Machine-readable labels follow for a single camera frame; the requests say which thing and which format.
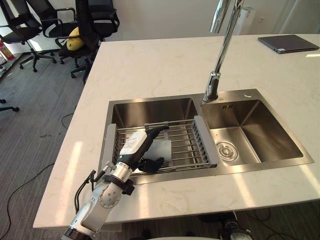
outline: yellow pillow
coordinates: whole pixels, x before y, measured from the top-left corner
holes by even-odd
[[[72,30],[72,32],[69,34],[69,36],[77,36],[79,35],[79,28],[76,27]],[[66,47],[69,51],[76,51],[80,48],[82,48],[85,45],[85,43],[81,40],[80,37],[75,38],[68,38],[66,40]]]

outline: faucet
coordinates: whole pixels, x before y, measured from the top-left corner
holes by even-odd
[[[213,15],[212,23],[211,23],[211,27],[210,27],[211,33],[219,33],[222,23],[224,21],[224,18],[226,16],[229,4],[230,4],[230,0],[219,1],[215,14]],[[202,98],[204,102],[209,103],[218,98],[217,89],[218,89],[218,83],[221,75],[220,68],[222,63],[224,62],[224,59],[228,50],[228,46],[232,37],[232,33],[234,32],[243,4],[244,4],[244,0],[235,0],[234,2],[231,18],[230,18],[228,27],[226,29],[226,33],[223,39],[223,44],[219,53],[219,57],[216,62],[214,71],[210,73],[210,78]]]

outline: drain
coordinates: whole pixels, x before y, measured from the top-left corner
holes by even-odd
[[[237,159],[238,151],[231,143],[219,142],[216,146],[223,161],[231,162]]]

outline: red fire extinguisher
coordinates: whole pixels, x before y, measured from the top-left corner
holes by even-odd
[[[12,53],[9,51],[9,49],[6,47],[6,45],[4,45],[2,41],[0,41],[0,51],[8,60],[12,60],[15,58],[15,56],[12,55]]]

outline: dish rack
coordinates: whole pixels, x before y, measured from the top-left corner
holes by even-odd
[[[134,132],[163,125],[169,126],[169,129],[161,131],[156,140],[171,141],[172,158],[165,159],[161,168],[153,174],[217,166],[219,159],[212,136],[204,119],[198,115],[193,119],[146,123],[144,126],[128,128],[118,128],[112,123],[107,128],[102,163],[106,164],[111,159],[115,164],[120,150]],[[145,174],[147,173],[134,171],[132,176]]]

